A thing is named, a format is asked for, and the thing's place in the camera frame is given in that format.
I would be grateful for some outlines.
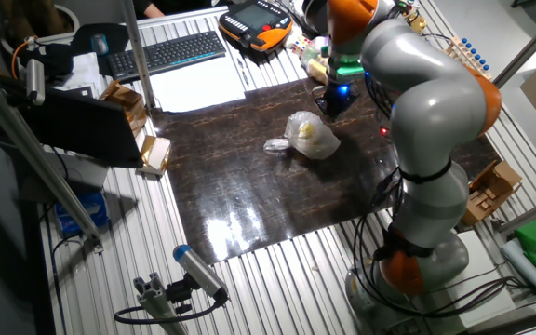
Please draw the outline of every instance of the blue light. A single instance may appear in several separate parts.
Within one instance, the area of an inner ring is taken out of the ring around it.
[[[341,87],[339,87],[339,92],[341,94],[346,94],[348,91],[349,91],[349,87],[346,85],[342,85]]]

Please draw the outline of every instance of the white paper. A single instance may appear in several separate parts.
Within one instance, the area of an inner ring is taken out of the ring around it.
[[[246,97],[230,57],[205,60],[150,79],[163,112],[190,112]]]
[[[94,88],[96,88],[98,91],[93,92],[94,96],[98,97],[104,91],[101,82],[101,75],[99,74],[99,62],[97,61],[97,54],[94,52],[75,56],[72,74],[70,74],[70,77],[63,82],[62,86],[56,88],[67,90],[77,87],[84,87],[90,84],[94,85]]]

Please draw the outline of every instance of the person's hand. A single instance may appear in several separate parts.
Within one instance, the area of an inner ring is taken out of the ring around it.
[[[158,9],[154,4],[150,4],[148,7],[146,7],[146,10],[144,10],[144,15],[146,18],[152,19],[152,18],[162,18],[165,16],[165,14]]]

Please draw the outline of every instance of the metal rod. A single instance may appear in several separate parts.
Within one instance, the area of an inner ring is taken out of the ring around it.
[[[522,227],[523,225],[536,219],[536,208],[529,210],[528,212],[522,214],[516,219],[509,221],[503,224],[499,229],[498,233],[508,235],[514,230]]]
[[[144,47],[141,44],[140,31],[138,30],[138,20],[134,12],[134,3],[132,0],[119,0],[123,17],[126,20],[127,33],[129,34],[129,42],[134,52],[134,59],[142,88],[144,89],[144,98],[146,99],[146,107],[151,110],[156,107],[154,102],[153,86],[150,83],[150,74],[148,74],[148,66],[146,65],[146,55]]]
[[[101,234],[90,216],[60,173],[49,163],[43,149],[20,112],[7,105],[6,96],[0,90],[0,126],[16,144],[26,160],[43,179],[47,187],[67,209],[72,219],[88,237],[99,240]]]
[[[497,88],[502,88],[505,83],[524,65],[527,60],[536,52],[536,35],[530,39],[525,47],[514,57],[512,61],[502,70],[500,74],[493,80],[493,84]]]

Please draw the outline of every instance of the plastic bag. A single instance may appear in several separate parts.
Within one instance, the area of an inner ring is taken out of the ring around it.
[[[293,147],[311,159],[325,159],[338,149],[341,141],[322,123],[316,114],[297,112],[287,121],[284,139],[264,143],[265,151],[280,151]]]

